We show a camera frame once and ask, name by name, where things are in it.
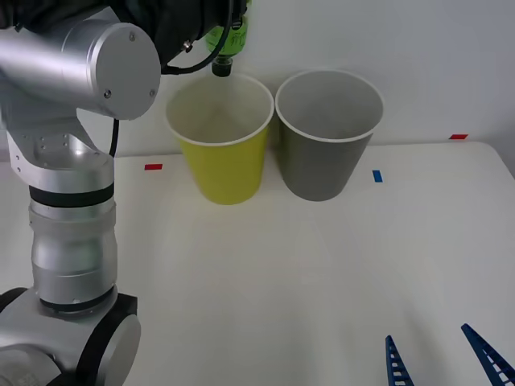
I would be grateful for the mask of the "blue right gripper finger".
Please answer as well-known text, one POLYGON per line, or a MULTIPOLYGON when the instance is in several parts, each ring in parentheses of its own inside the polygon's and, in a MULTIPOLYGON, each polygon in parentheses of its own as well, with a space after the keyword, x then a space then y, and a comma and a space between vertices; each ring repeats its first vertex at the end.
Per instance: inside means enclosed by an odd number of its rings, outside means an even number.
POLYGON ((514 386, 514 368, 467 323, 461 326, 492 386, 514 386))
POLYGON ((391 335, 385 338, 386 368, 389 386, 414 386, 409 372, 398 352, 391 335))

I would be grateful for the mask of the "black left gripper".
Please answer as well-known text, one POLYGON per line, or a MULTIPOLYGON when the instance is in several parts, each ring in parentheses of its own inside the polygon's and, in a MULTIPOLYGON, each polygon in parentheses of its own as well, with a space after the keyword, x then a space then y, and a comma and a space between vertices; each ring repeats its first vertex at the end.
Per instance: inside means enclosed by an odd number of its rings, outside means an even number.
MULTIPOLYGON (((240 0, 241 6, 248 6, 251 0, 240 0)), ((214 27, 223 27, 229 14, 229 0, 200 1, 200 32, 204 37, 214 27)))

